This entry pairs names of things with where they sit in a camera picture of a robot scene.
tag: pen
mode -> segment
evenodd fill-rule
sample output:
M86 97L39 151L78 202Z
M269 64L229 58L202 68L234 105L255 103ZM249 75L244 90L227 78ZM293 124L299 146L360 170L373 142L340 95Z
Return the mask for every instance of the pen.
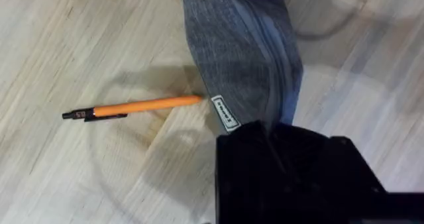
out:
M165 109L182 105L192 105L200 102L201 100L202 97L198 95L188 95L183 97L155 99L150 101L137 101L119 105L106 105L86 109L77 109L68 113L63 113L62 118L84 119L84 122L116 119L127 117L128 113Z

